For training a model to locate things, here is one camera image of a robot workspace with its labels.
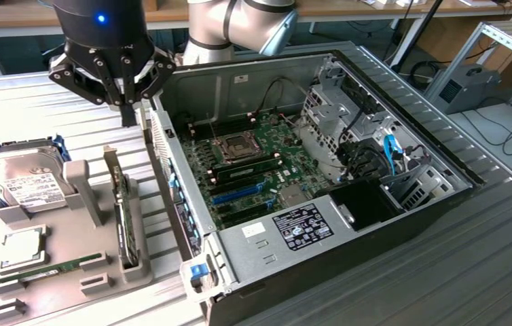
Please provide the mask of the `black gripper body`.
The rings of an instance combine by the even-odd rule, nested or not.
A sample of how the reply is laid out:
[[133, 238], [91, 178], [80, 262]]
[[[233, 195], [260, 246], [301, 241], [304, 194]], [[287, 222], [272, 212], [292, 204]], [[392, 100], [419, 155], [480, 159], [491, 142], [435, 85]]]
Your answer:
[[141, 1], [65, 0], [52, 2], [67, 39], [71, 61], [93, 76], [95, 59], [108, 65], [113, 78], [123, 77], [123, 59], [132, 73], [141, 72], [155, 53]]

